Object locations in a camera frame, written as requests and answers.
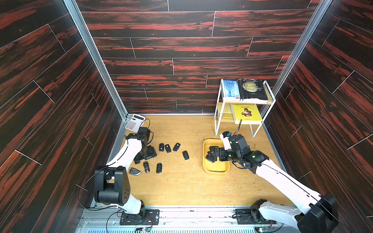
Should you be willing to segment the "black silver car key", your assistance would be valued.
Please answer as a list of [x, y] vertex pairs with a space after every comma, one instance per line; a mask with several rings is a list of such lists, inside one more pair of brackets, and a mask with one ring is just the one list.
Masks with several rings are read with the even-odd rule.
[[139, 171], [139, 170], [137, 170], [135, 168], [130, 168], [129, 174], [130, 175], [134, 175], [134, 176], [139, 176], [141, 174], [141, 171]]

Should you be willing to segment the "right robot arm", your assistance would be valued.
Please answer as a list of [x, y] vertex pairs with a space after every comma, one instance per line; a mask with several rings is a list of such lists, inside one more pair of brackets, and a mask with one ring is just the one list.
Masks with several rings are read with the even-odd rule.
[[284, 206], [259, 199], [245, 212], [236, 210], [234, 217], [239, 224], [246, 219], [256, 224], [280, 222], [302, 233], [331, 233], [338, 226], [335, 198], [322, 196], [288, 175], [261, 151], [251, 150], [242, 135], [224, 132], [220, 137], [223, 147], [209, 146], [205, 156], [207, 161], [239, 165], [240, 169], [268, 181], [294, 204]]

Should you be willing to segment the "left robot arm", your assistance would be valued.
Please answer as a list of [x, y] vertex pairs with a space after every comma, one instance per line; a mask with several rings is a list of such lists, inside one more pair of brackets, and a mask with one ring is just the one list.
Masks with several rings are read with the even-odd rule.
[[131, 195], [128, 178], [132, 162], [139, 164], [157, 156], [153, 146], [148, 141], [151, 131], [141, 127], [136, 134], [126, 137], [123, 148], [104, 167], [95, 171], [94, 199], [96, 202], [116, 206], [137, 221], [146, 218], [144, 202]]

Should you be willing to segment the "yellow storage tray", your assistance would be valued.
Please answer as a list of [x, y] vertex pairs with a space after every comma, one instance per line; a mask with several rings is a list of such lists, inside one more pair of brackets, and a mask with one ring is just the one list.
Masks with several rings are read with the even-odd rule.
[[203, 143], [203, 169], [205, 173], [210, 175], [221, 175], [226, 174], [230, 170], [229, 161], [221, 161], [220, 157], [213, 157], [215, 160], [211, 162], [206, 159], [206, 156], [209, 155], [211, 147], [223, 148], [223, 141], [220, 139], [206, 139]]

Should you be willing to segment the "white calculator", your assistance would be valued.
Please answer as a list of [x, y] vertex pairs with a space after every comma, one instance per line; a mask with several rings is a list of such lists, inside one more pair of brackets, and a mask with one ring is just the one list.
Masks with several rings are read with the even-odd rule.
[[133, 114], [129, 122], [126, 124], [125, 129], [137, 133], [145, 119], [144, 116]]

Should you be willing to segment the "yellow paperback book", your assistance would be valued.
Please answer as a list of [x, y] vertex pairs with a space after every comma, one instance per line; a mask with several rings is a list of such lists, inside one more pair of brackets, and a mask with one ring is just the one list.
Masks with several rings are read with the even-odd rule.
[[231, 103], [231, 110], [236, 124], [260, 124], [262, 117], [256, 104]]

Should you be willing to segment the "blue white book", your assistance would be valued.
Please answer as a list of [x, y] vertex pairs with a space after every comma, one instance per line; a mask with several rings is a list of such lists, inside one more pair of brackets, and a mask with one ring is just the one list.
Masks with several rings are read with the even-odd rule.
[[226, 98], [231, 98], [231, 99], [241, 98], [239, 85], [237, 81], [223, 80], [222, 85], [223, 85], [223, 93]]

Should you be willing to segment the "black hardcover book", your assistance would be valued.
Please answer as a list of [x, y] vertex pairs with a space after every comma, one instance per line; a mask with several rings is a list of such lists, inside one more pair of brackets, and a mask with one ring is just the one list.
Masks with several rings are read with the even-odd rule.
[[268, 101], [265, 87], [262, 80], [257, 79], [238, 79], [241, 99], [258, 99]]

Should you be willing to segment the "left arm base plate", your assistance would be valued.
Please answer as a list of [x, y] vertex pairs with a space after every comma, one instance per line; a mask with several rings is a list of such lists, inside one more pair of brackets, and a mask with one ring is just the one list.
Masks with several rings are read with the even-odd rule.
[[120, 226], [158, 225], [159, 215], [159, 209], [145, 209], [136, 215], [122, 213], [119, 224]]

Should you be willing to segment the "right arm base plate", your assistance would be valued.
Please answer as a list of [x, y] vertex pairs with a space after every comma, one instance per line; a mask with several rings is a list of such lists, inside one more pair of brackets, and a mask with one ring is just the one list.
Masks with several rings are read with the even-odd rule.
[[252, 209], [236, 209], [232, 215], [233, 219], [236, 219], [239, 225], [248, 224], [260, 224], [260, 225], [272, 225], [276, 224], [276, 221], [264, 219], [258, 210]]

